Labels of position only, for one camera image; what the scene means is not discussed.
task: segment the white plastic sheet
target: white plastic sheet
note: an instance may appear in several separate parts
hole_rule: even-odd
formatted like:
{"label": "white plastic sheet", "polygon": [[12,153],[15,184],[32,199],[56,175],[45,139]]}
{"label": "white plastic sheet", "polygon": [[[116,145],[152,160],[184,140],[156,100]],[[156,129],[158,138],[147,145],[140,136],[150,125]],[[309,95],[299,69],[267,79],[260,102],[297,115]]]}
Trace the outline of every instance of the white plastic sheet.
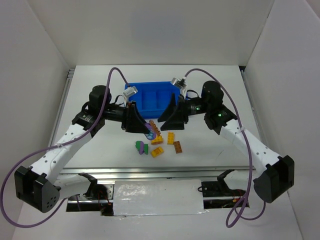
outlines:
{"label": "white plastic sheet", "polygon": [[193,215],[204,213],[201,181],[116,181],[115,216]]}

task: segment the white tabletop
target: white tabletop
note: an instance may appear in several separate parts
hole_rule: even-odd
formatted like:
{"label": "white tabletop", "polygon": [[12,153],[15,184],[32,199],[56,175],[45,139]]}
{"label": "white tabletop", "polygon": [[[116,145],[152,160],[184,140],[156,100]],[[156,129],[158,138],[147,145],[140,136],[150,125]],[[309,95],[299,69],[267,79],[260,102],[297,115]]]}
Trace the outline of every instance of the white tabletop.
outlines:
{"label": "white tabletop", "polygon": [[[71,120],[81,111],[82,105],[89,100],[89,93],[96,85],[105,85],[109,70],[113,66],[77,66],[67,95],[62,117],[55,140],[68,129]],[[121,65],[119,67],[131,83],[171,81],[173,77],[182,78],[192,68],[202,68],[213,74],[234,99],[244,126],[256,137],[258,129],[238,66],[210,65]],[[201,94],[203,83],[211,80],[202,72],[193,72],[186,80],[189,89]],[[111,78],[112,96],[122,94],[125,83],[117,72]],[[224,96],[224,104],[233,111],[229,99]],[[139,155],[136,141],[148,142],[143,134],[127,133],[121,130],[120,122],[105,121],[105,126],[87,143],[67,168],[147,168],[147,167],[221,167],[247,166],[248,159],[230,142],[209,130],[204,115],[189,118],[185,130],[175,130],[175,140],[180,141],[183,153],[176,154],[172,145],[167,145],[167,132],[162,132],[164,153],[157,158]],[[149,144],[149,149],[158,146]]]}

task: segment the white wall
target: white wall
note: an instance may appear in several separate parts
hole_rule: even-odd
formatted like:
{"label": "white wall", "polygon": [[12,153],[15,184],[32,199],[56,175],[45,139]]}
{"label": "white wall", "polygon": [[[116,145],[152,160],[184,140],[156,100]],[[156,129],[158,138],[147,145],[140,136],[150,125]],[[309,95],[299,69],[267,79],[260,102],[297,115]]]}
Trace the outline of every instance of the white wall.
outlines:
{"label": "white wall", "polygon": [[318,17],[320,17],[320,1],[319,0],[306,0],[311,8],[313,9],[313,11],[318,15]]}
{"label": "white wall", "polygon": [[75,65],[246,65],[274,0],[28,0]]}
{"label": "white wall", "polygon": [[[14,163],[48,144],[68,71],[57,52],[26,1],[1,1],[0,183]],[[22,202],[13,177],[4,203],[16,221]],[[0,239],[11,239],[13,232],[0,214]]]}
{"label": "white wall", "polygon": [[302,235],[320,236],[320,19],[305,0],[276,0],[245,70],[270,147],[295,160],[289,191]]}

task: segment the blue plastic tray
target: blue plastic tray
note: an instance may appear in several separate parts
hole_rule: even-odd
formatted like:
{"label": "blue plastic tray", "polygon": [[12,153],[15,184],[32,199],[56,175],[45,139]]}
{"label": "blue plastic tray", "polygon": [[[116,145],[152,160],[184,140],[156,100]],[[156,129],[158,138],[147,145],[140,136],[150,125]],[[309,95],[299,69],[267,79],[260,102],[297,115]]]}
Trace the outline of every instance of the blue plastic tray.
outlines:
{"label": "blue plastic tray", "polygon": [[179,88],[173,86],[170,81],[154,82],[130,82],[138,92],[129,98],[135,101],[139,113],[144,119],[157,119],[168,106],[171,94],[175,94],[175,102],[178,102]]}

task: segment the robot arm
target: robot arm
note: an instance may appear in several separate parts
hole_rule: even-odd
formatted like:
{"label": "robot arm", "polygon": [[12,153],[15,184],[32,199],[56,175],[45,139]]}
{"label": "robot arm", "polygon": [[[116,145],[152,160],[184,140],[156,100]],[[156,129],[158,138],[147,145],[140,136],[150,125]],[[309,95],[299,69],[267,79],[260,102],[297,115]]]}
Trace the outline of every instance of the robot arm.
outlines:
{"label": "robot arm", "polygon": [[[59,199],[76,194],[93,197],[98,194],[98,191],[106,191],[103,185],[98,184],[97,179],[86,173],[57,179],[61,170],[77,151],[105,125],[105,120],[121,122],[121,128],[129,133],[149,134],[146,121],[140,116],[136,103],[126,101],[125,107],[110,103],[111,94],[109,93],[102,117],[97,125],[89,134],[80,137],[96,121],[105,92],[106,86],[95,86],[89,94],[89,102],[83,105],[81,112],[72,120],[72,125],[57,142],[57,147],[47,151],[28,168],[20,166],[15,171],[15,189],[19,199],[46,213],[56,205]],[[136,92],[137,89],[127,88],[124,92],[125,99]]]}
{"label": "robot arm", "polygon": [[272,203],[294,184],[295,163],[291,157],[281,157],[270,150],[247,129],[240,128],[237,116],[223,105],[224,93],[219,83],[207,81],[203,84],[201,97],[185,98],[186,84],[184,79],[174,78],[171,82],[180,88],[182,94],[178,103],[171,97],[170,104],[159,117],[164,122],[160,128],[165,130],[183,130],[189,116],[205,114],[204,121],[210,130],[224,137],[235,145],[244,155],[248,156],[247,144],[241,133],[245,131],[250,143],[253,166],[257,178],[253,180],[257,195],[267,203]]}

